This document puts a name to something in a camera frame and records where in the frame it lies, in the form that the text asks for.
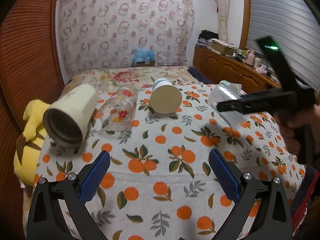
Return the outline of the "person's right hand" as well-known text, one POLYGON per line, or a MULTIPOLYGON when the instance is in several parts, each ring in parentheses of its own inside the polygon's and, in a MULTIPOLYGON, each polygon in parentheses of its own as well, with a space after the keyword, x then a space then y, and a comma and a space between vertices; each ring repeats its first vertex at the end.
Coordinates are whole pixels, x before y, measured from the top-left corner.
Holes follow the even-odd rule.
POLYGON ((285 122, 279 116, 274 117, 281 136, 284 139, 287 150, 291 154, 298 155, 300 150, 300 143, 296 139, 294 130, 305 125, 310 125, 312 129, 312 136, 315 141, 315 152, 319 153, 319 106, 314 105, 313 108, 303 110, 296 114, 296 116, 285 122))

